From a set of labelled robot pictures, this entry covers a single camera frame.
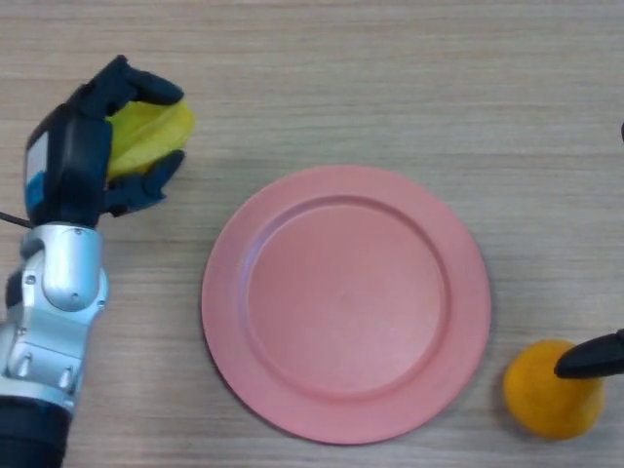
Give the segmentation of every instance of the orange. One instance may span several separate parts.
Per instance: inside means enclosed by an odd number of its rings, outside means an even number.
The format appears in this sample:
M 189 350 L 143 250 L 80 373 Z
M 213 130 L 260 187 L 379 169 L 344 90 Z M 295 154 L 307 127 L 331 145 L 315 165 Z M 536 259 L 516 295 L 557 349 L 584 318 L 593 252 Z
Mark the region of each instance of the orange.
M 573 346 L 557 339 L 538 341 L 505 372 L 503 393 L 509 411 L 539 437 L 578 437 L 589 431 L 603 412 L 602 379 L 562 379 L 555 375 L 555 364 Z

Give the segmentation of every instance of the table surface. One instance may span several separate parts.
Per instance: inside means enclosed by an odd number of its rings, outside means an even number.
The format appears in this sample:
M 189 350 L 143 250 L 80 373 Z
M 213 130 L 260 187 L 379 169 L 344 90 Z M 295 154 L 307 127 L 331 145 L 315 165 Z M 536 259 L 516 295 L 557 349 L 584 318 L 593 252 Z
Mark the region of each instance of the table surface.
M 179 83 L 198 117 L 169 201 L 102 223 L 112 298 L 65 466 L 621 466 L 624 381 L 608 381 L 600 424 L 564 444 L 517 430 L 499 381 L 536 339 L 624 325 L 623 23 L 616 0 L 5 0 L 1 210 L 23 214 L 29 132 L 115 54 Z M 492 283 L 471 385 L 425 427 L 360 448 L 250 415 L 200 330 L 226 220 L 266 183 L 328 163 L 428 187 L 474 233 Z M 22 234 L 0 224 L 5 276 Z

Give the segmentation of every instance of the pink plate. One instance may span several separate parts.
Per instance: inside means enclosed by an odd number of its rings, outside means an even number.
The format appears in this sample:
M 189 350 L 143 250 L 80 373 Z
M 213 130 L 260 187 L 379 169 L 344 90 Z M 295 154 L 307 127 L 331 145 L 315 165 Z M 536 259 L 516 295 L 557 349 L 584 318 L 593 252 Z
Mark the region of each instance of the pink plate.
M 488 275 L 461 221 L 400 175 L 290 175 L 223 229 L 202 289 L 214 361 L 300 437 L 365 444 L 430 420 L 488 341 Z

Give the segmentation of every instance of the robotic hand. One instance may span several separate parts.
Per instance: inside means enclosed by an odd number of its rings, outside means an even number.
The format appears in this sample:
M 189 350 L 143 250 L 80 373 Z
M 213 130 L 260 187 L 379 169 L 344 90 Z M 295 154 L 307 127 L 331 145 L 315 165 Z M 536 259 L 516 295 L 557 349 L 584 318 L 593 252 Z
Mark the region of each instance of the robotic hand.
M 91 325 L 108 300 L 99 217 L 162 201 L 162 188 L 184 157 L 180 145 L 185 139 L 178 137 L 164 153 L 153 154 L 151 146 L 124 163 L 133 145 L 115 149 L 113 139 L 133 141 L 116 133 L 116 114 L 126 112 L 117 124 L 127 132 L 129 123 L 148 122 L 144 112 L 125 109 L 149 108 L 153 115 L 182 105 L 182 99 L 179 87 L 132 68 L 120 56 L 28 139 L 24 196 L 29 221 L 23 224 L 31 229 L 21 243 L 21 266 L 7 282 L 7 320 L 0 324 L 1 468 L 62 464 Z M 189 131 L 186 125 L 182 135 Z M 110 174 L 113 162 L 123 167 L 115 176 Z

